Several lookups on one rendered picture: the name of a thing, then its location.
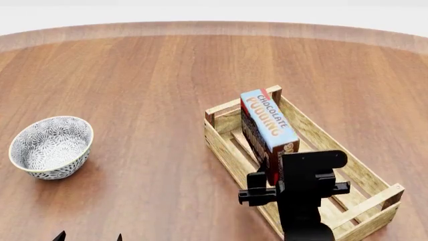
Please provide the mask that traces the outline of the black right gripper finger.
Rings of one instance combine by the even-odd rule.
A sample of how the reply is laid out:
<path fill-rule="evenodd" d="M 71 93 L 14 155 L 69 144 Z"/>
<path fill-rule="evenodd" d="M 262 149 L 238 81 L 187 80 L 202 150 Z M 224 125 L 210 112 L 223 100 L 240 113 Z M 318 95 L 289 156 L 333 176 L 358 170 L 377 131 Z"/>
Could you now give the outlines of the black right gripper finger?
<path fill-rule="evenodd" d="M 315 174 L 316 184 L 318 188 L 334 188 L 336 177 L 334 172 Z"/>
<path fill-rule="evenodd" d="M 247 174 L 247 188 L 249 191 L 265 191 L 266 184 L 267 180 L 265 172 L 253 172 Z"/>

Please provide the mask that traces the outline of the chocolate pudding box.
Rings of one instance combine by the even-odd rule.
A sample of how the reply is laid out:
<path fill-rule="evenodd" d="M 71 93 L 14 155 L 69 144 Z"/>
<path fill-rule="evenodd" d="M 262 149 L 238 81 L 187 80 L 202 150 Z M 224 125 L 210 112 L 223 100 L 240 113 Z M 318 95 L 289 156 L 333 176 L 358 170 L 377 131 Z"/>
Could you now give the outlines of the chocolate pudding box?
<path fill-rule="evenodd" d="M 282 156 L 298 152 L 300 138 L 266 90 L 240 94 L 240 107 L 243 136 L 274 186 L 284 178 Z"/>

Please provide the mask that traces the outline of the wooden slatted crate tray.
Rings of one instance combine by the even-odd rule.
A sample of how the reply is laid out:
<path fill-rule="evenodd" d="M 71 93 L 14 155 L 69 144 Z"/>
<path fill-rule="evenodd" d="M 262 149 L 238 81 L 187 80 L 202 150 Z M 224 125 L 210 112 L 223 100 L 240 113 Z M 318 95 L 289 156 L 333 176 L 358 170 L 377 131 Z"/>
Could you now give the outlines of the wooden slatted crate tray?
<path fill-rule="evenodd" d="M 386 226 L 395 216 L 405 190 L 400 184 L 389 185 L 339 142 L 282 96 L 280 86 L 267 89 L 291 126 L 298 132 L 300 150 L 342 150 L 348 163 L 336 170 L 338 182 L 352 181 L 350 193 L 333 196 L 345 209 L 341 212 L 329 199 L 319 208 L 322 222 L 332 229 L 336 241 L 362 241 Z M 247 174 L 258 165 L 241 132 L 240 100 L 232 100 L 205 111 L 205 140 L 240 188 L 247 187 Z"/>

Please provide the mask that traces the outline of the white floral patterned ceramic bowl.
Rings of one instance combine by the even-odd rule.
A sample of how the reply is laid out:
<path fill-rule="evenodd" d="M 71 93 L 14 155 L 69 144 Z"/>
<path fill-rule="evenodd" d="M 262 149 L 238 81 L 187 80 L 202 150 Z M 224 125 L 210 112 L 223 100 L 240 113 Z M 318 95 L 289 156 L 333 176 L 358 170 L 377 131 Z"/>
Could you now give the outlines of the white floral patterned ceramic bowl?
<path fill-rule="evenodd" d="M 75 116 L 54 116 L 22 130 L 9 146 L 9 160 L 30 176 L 59 180 L 74 174 L 88 160 L 94 130 Z"/>

